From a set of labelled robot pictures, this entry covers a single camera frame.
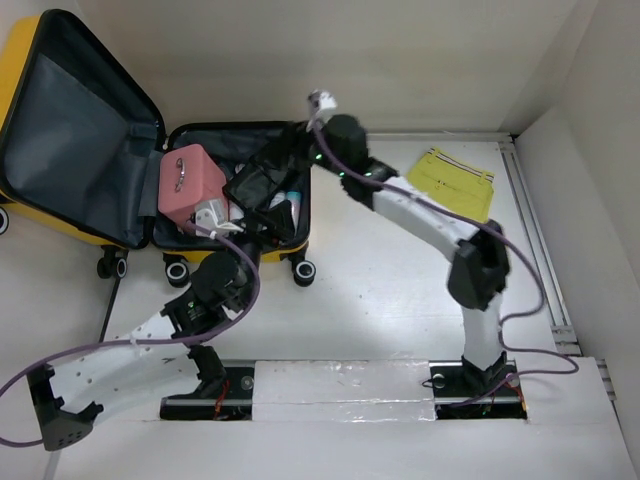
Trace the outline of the white spray bottle blue text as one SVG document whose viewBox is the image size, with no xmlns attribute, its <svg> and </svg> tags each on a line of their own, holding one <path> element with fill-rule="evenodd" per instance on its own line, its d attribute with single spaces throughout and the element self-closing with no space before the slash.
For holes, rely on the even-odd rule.
<svg viewBox="0 0 640 480">
<path fill-rule="evenodd" d="M 286 191 L 279 191 L 275 194 L 275 196 L 271 199 L 270 204 L 269 204 L 269 208 L 275 208 L 277 205 L 279 205 L 280 203 L 284 202 L 287 198 L 286 196 L 287 192 Z"/>
</svg>

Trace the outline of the black drawstring pouch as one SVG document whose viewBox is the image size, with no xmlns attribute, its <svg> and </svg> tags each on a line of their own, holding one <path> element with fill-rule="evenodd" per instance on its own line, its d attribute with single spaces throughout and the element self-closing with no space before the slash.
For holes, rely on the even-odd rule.
<svg viewBox="0 0 640 480">
<path fill-rule="evenodd" d="M 266 208 L 275 194 L 299 174 L 287 154 L 259 152 L 223 187 L 225 196 L 244 210 Z"/>
</svg>

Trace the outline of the yellow-green shorts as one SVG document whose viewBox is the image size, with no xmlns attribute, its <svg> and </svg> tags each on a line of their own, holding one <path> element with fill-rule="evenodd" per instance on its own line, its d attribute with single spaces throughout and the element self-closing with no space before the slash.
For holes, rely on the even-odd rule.
<svg viewBox="0 0 640 480">
<path fill-rule="evenodd" d="M 493 172 L 430 148 L 409 170 L 408 182 L 450 211 L 486 223 L 493 200 Z"/>
</svg>

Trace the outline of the yellow hard-shell suitcase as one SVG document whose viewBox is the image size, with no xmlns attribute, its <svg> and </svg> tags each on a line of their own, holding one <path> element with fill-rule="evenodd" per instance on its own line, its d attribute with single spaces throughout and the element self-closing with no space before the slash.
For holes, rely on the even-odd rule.
<svg viewBox="0 0 640 480">
<path fill-rule="evenodd" d="M 187 285 L 189 265 L 218 244 L 187 234 L 158 210 L 160 161 L 200 144 L 227 182 L 259 152 L 289 155 L 294 125 L 266 121 L 200 123 L 168 132 L 162 115 L 100 40 L 73 13 L 52 9 L 17 21 L 1 51 L 1 219 L 18 213 L 103 251 L 102 278 L 121 278 L 126 254 L 159 249 L 168 283 Z M 309 285 L 308 168 L 280 191 L 302 194 L 292 240 L 263 252 L 288 260 Z"/>
</svg>

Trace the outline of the round silver tin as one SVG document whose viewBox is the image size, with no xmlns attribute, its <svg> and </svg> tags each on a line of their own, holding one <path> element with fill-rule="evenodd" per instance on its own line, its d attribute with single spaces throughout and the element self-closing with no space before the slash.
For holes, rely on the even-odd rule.
<svg viewBox="0 0 640 480">
<path fill-rule="evenodd" d="M 239 223 L 244 219 L 245 213 L 243 209 L 236 203 L 229 201 L 229 221 Z"/>
</svg>

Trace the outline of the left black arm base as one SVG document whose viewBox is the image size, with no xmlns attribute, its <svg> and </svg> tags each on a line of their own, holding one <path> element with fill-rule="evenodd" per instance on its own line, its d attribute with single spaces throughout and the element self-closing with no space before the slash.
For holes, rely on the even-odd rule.
<svg viewBox="0 0 640 480">
<path fill-rule="evenodd" d="M 255 386 L 254 362 L 227 362 L 226 378 L 207 393 L 197 387 L 192 393 L 165 397 L 159 418 L 165 421 L 250 421 Z"/>
</svg>

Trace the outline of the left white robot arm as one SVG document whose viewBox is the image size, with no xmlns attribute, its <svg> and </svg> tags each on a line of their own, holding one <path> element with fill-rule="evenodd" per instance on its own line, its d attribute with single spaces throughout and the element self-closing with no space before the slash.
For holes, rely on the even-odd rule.
<svg viewBox="0 0 640 480">
<path fill-rule="evenodd" d="M 255 305 L 261 256 L 279 243 L 264 223 L 219 227 L 194 219 L 187 227 L 218 248 L 200 262 L 181 294 L 128 334 L 52 355 L 27 373 L 45 450 L 78 443 L 98 424 L 148 398 L 176 394 L 184 378 L 193 399 L 227 392 L 228 374 L 209 342 Z"/>
</svg>

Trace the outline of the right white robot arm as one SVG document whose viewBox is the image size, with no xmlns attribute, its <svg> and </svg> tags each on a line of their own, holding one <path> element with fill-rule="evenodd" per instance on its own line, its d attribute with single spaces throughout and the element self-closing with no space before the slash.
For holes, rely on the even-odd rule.
<svg viewBox="0 0 640 480">
<path fill-rule="evenodd" d="M 346 194 L 435 248 L 449 263 L 446 287 L 460 306 L 465 343 L 462 381 L 480 395 L 506 376 L 500 307 L 511 267 L 500 224 L 456 214 L 415 189 L 391 166 L 370 155 L 367 133 L 350 115 L 322 119 L 307 129 L 317 150 L 311 160 L 334 172 Z"/>
</svg>

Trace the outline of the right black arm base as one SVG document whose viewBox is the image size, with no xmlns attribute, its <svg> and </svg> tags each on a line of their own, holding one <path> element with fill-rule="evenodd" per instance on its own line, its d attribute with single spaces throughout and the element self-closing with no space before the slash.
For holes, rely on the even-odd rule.
<svg viewBox="0 0 640 480">
<path fill-rule="evenodd" d="M 454 404 L 476 398 L 493 388 L 474 386 L 465 378 L 460 362 L 432 363 L 427 378 L 421 381 L 421 386 L 433 393 L 437 420 L 528 418 L 523 392 L 515 380 L 469 405 L 454 407 Z"/>
</svg>

